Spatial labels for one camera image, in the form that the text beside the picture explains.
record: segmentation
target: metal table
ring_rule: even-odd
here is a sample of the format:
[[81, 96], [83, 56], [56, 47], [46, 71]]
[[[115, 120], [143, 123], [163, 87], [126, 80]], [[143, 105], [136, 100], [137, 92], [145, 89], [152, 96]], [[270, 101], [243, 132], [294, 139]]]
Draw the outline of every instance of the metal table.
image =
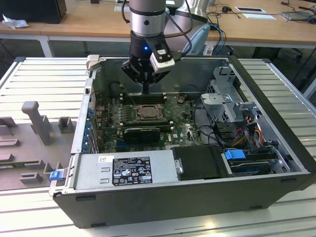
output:
[[[315, 108], [273, 64], [257, 59], [240, 59], [240, 61], [311, 155], [316, 157]], [[24, 62], [13, 63], [0, 81], [0, 95], [7, 94], [0, 97], [0, 105], [8, 102], [6, 99], [9, 92], [10, 99], [13, 98], [15, 103], [20, 103], [19, 100], [25, 97], [35, 100], [39, 95], [43, 98], [50, 97], [52, 102], [66, 101], [67, 99], [62, 97], [69, 95], [63, 94], [61, 85], [70, 87], [68, 90], [72, 95], [69, 97], [75, 97], [74, 100], [80, 101], [81, 98], [77, 94], [82, 95], [83, 86], [78, 81], [84, 82], [88, 77], [84, 58], [27, 58]], [[77, 86], [69, 85], [75, 81], [78, 83]], [[31, 93], [22, 92], [25, 90], [37, 91], [37, 93], [30, 95]], [[248, 100], [251, 100], [245, 89], [242, 90]], [[68, 110], [67, 107], [62, 110], [67, 116], [76, 120], [78, 114], [74, 110]], [[15, 116], [16, 120], [20, 114], [16, 113]], [[54, 119], [53, 114], [47, 116], [50, 120]], [[0, 192], [1, 236], [33, 237], [62, 234], [80, 237], [158, 235], [308, 237], [316, 235], [316, 185], [304, 191], [289, 193], [263, 210], [85, 230], [73, 225], [47, 191], [48, 188], [38, 188]]]

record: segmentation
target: blue latch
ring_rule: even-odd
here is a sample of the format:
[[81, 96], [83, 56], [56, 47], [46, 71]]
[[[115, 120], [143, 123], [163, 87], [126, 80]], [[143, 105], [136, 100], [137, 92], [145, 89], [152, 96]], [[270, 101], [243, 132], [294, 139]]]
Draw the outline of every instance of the blue latch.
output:
[[49, 176], [49, 180], [63, 180], [63, 171], [62, 170], [57, 170], [57, 171], [52, 171]]
[[246, 159], [246, 156], [242, 150], [228, 150], [225, 153], [226, 159]]
[[85, 133], [86, 135], [89, 135], [89, 134], [90, 134], [90, 129], [89, 129], [89, 128], [86, 128], [86, 129], [84, 130], [84, 133]]
[[88, 144], [87, 144], [87, 143], [83, 143], [83, 144], [82, 144], [82, 149], [83, 149], [84, 151], [88, 150]]
[[90, 128], [91, 125], [92, 125], [92, 124], [91, 124], [90, 122], [86, 122], [86, 123], [85, 123], [85, 126], [88, 127], [88, 128]]
[[87, 136], [83, 136], [83, 141], [84, 141], [84, 142], [89, 141], [89, 137], [87, 137]]

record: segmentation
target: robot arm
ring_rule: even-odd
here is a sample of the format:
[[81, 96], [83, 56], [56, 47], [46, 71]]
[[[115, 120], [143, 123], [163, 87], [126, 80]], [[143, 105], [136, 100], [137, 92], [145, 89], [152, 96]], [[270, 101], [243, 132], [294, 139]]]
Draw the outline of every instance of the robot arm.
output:
[[[122, 69], [134, 82], [143, 85], [143, 94], [149, 93], [149, 84], [159, 82], [170, 72], [175, 61], [183, 55], [181, 52], [192, 51], [192, 39], [199, 35], [197, 32], [202, 27], [208, 26], [207, 3], [208, 0], [185, 0], [173, 18], [168, 15], [169, 21], [166, 23], [165, 0], [129, 1], [130, 57]], [[129, 23], [123, 7], [123, 19]], [[207, 34], [198, 47], [203, 46]]]

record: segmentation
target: black box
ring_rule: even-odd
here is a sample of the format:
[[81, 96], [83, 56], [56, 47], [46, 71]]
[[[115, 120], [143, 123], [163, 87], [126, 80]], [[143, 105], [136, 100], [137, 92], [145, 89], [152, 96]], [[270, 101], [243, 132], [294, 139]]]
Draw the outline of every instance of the black box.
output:
[[59, 24], [66, 14], [65, 0], [0, 0], [6, 17], [27, 22]]

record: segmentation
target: power supply label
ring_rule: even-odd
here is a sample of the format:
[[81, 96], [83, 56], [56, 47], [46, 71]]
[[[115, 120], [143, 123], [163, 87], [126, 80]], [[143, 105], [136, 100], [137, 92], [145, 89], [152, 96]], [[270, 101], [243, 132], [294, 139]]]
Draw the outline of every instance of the power supply label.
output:
[[114, 186], [149, 184], [153, 182], [149, 157], [113, 159]]

